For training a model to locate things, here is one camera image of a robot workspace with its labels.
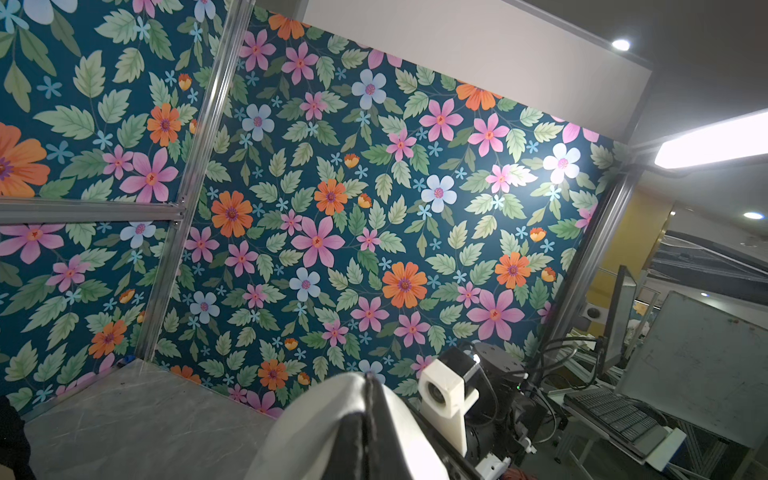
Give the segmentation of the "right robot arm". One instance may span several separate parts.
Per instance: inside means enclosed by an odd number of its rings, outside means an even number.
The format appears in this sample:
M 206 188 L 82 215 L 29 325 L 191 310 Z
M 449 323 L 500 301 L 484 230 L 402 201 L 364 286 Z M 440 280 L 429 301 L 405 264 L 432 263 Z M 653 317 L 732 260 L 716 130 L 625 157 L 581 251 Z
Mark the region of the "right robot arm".
M 522 392 L 528 373 L 502 348 L 480 341 L 452 347 L 438 360 L 461 381 L 461 403 L 450 418 L 463 426 L 465 460 L 482 479 L 500 479 L 536 451 L 532 436 L 542 416 Z

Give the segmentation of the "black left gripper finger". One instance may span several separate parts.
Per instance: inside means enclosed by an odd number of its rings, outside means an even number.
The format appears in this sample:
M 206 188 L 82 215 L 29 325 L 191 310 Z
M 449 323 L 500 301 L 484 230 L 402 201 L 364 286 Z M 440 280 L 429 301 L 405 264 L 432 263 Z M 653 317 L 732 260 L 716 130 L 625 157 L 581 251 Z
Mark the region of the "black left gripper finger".
M 364 377 L 363 409 L 341 418 L 324 479 L 412 479 L 383 386 Z

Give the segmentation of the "white cloth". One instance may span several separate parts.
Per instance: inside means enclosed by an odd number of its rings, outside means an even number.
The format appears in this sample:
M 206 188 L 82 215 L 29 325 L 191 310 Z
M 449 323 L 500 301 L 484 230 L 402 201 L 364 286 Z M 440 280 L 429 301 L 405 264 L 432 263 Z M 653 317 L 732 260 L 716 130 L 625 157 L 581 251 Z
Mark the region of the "white cloth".
M 245 477 L 324 479 L 323 472 L 341 418 L 363 409 L 365 376 L 360 373 L 336 375 L 300 395 L 274 423 Z M 409 406 L 381 385 L 412 479 L 447 479 L 447 467 Z

